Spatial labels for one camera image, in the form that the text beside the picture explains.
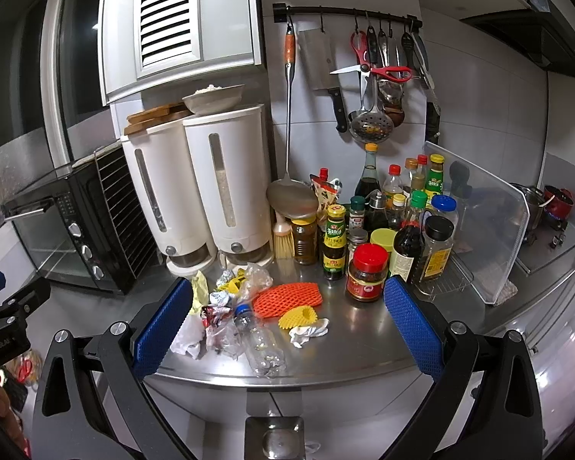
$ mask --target red lid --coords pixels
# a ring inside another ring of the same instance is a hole
[[[383,271],[388,261],[388,252],[377,244],[362,244],[354,252],[354,266],[365,273]]]

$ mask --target oven knob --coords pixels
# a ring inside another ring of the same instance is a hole
[[[68,231],[72,234],[73,237],[80,237],[81,236],[81,228],[75,222],[72,222],[68,225]]]
[[[92,273],[94,274],[96,280],[99,280],[104,276],[104,271],[102,271],[100,267],[96,265],[92,266]]]
[[[87,247],[86,245],[81,246],[81,256],[85,261],[89,261],[92,259],[92,249]]]

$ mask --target oven door handle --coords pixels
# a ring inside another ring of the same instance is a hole
[[[29,218],[30,216],[44,215],[44,213],[47,212],[47,209],[49,209],[49,206],[39,207],[37,209],[33,209],[32,211],[26,211],[25,213],[20,213],[18,215],[7,216],[4,218],[4,221],[13,221],[20,218]]]

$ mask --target red pot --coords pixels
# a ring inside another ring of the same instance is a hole
[[[544,195],[545,200],[550,199],[552,196],[554,199],[547,204],[545,212],[553,218],[561,221],[567,219],[568,214],[574,206],[572,193],[566,188],[558,189],[552,185],[546,185]]]

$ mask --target stainless steel pot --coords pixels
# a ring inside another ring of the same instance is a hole
[[[545,202],[543,191],[539,190],[535,186],[527,187],[517,183],[512,183],[512,185],[526,197],[526,204],[528,204],[528,210],[531,213],[531,217],[526,225],[526,231],[530,232],[537,228],[539,221],[541,220],[541,215],[543,215],[543,208],[540,207],[540,205]]]

